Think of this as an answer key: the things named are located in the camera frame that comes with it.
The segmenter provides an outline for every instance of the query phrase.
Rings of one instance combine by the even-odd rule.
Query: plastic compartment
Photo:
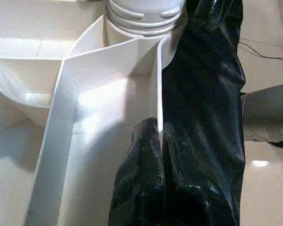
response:
[[[65,57],[105,0],[0,0],[0,57]]]
[[[0,226],[25,220],[43,130],[0,93]]]
[[[45,127],[61,60],[0,58],[0,92]]]
[[[102,51],[64,62],[27,226],[107,225],[115,173],[133,127],[155,117],[162,132],[161,47],[170,40],[171,35],[152,46],[156,54],[150,55],[147,73],[135,67],[149,57],[149,52],[140,54],[143,40],[109,47],[109,67],[97,67],[107,56]],[[122,64],[120,53],[126,53]]]

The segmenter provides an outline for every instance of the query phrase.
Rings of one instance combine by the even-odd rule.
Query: white plastic divider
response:
[[[45,127],[61,60],[0,58],[0,92]]]
[[[0,0],[0,57],[65,57],[106,0]]]
[[[26,226],[107,225],[115,173],[134,126],[155,117],[162,138],[161,48],[171,38],[143,54],[143,40],[136,39],[65,60]],[[103,56],[109,67],[92,64]],[[136,65],[148,57],[145,74]]]

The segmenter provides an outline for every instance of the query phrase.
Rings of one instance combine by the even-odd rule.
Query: black rubber glove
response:
[[[166,184],[157,124],[135,126],[132,144],[117,172],[108,226],[162,226]]]
[[[187,0],[187,11],[195,30],[216,30],[228,13],[233,0]]]

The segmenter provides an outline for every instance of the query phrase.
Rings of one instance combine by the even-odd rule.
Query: tile floor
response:
[[[243,13],[241,41],[263,55],[283,57],[283,0],[243,0]],[[247,80],[242,92],[283,84],[283,61],[252,53],[239,45],[238,54]]]
[[[241,41],[259,53],[283,57],[283,0],[243,0]],[[249,93],[283,84],[283,61],[253,55],[239,45]],[[283,226],[283,149],[246,142],[241,199],[241,226]]]

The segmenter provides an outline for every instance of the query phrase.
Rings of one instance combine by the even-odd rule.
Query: black cable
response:
[[[269,56],[262,55],[262,54],[258,53],[253,47],[249,46],[248,44],[241,42],[241,41],[239,43],[242,44],[242,45],[245,45],[248,48],[250,48],[251,50],[253,50],[259,57],[266,58],[266,59],[283,60],[283,57],[269,57]]]

